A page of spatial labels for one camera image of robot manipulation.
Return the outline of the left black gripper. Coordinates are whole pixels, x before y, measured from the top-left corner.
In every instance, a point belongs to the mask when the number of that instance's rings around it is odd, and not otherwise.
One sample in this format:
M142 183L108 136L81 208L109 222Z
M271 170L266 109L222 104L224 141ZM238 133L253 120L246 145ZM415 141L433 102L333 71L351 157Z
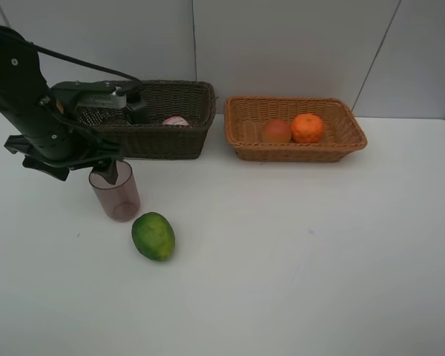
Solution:
M123 148L90 126L50 118L42 122L26 118L7 121L19 134L9 136L4 147L12 154L23 154L24 168L63 182L70 171L93 168L93 185L116 184L116 162L124 159Z

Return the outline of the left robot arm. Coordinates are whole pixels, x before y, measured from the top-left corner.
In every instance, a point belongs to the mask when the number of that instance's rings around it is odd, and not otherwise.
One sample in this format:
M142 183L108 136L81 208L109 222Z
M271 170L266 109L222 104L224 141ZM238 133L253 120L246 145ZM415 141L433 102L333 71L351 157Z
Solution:
M126 81L121 85L62 82L50 87L40 70L41 54ZM116 164L124 159L123 147L81 122L76 109L124 108L128 94L141 86L134 76L40 47L0 25L0 113L19 131L9 136L4 146L12 154L23 154L25 168L61 181L71 171L91 168L115 184Z

